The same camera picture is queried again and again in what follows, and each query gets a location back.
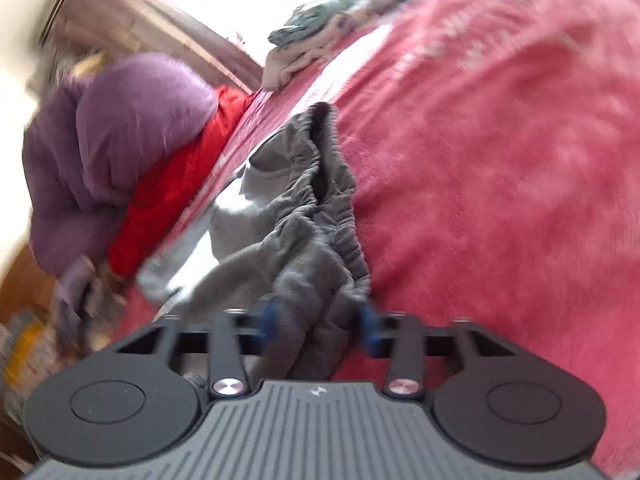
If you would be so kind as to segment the wooden bed headboard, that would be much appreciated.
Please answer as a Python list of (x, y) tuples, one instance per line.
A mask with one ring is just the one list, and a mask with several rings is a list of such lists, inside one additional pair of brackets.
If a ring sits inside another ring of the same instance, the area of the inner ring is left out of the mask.
[(40, 269), (29, 244), (24, 243), (1, 280), (1, 323), (24, 312), (47, 321), (55, 284), (55, 278)]

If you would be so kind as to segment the brown patterned curtain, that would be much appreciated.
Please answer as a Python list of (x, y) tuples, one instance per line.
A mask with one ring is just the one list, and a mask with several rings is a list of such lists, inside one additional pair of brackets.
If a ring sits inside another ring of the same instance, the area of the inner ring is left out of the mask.
[(262, 66), (247, 53), (166, 0), (51, 0), (39, 42), (112, 58), (162, 52), (214, 86), (252, 92), (262, 83)]

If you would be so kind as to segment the purple quilt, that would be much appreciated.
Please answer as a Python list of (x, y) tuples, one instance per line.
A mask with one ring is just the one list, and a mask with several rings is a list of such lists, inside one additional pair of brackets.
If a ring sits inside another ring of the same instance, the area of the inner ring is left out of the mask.
[(52, 91), (23, 141), (38, 266), (59, 278), (81, 257), (103, 261), (139, 180), (193, 141), (217, 107), (210, 84), (160, 53), (130, 55)]

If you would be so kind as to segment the pink floral fleece blanket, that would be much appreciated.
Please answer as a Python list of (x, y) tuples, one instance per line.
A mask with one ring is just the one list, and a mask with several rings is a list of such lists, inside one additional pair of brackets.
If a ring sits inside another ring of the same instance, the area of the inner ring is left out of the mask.
[(639, 0), (414, 0), (259, 93), (204, 188), (338, 110), (383, 310), (469, 318), (582, 378), (597, 465), (639, 474)]

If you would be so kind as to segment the teal folded garment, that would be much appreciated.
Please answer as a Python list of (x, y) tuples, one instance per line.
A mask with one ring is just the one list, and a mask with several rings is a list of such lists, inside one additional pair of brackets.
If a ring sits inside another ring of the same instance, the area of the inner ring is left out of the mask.
[(268, 36), (270, 44), (285, 47), (303, 41), (328, 24), (338, 12), (350, 9), (358, 0), (309, 0), (298, 6), (290, 18)]

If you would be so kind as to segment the grey fleece pants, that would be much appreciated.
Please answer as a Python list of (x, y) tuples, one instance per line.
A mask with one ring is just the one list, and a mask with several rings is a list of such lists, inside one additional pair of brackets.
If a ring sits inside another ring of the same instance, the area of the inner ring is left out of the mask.
[(328, 379), (369, 298), (336, 116), (317, 103), (291, 117), (136, 277), (152, 306), (188, 322), (272, 300), (276, 336), (250, 360), (252, 382)]

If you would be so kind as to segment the light pink folded garment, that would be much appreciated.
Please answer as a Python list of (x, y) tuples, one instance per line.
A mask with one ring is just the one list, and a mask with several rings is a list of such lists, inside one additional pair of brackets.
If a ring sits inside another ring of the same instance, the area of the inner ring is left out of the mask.
[(262, 88), (266, 91), (282, 90), (297, 72), (327, 55), (343, 35), (344, 30), (331, 23), (314, 36), (272, 49), (262, 71)]

